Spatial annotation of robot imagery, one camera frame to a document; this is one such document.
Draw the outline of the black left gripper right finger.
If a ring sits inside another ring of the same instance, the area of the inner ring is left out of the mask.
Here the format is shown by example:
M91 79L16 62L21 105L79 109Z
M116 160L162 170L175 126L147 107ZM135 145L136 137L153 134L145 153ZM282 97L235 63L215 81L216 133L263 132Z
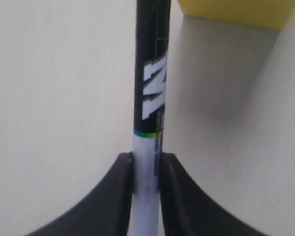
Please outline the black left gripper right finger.
M174 154L164 153L160 167L161 210L165 235L263 235L209 197Z

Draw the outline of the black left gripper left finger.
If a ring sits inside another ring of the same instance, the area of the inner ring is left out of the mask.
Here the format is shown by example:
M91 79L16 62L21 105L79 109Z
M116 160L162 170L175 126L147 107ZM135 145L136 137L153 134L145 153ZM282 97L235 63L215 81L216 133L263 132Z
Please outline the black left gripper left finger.
M132 153L121 153L102 180L72 209L32 236L125 236L134 182Z

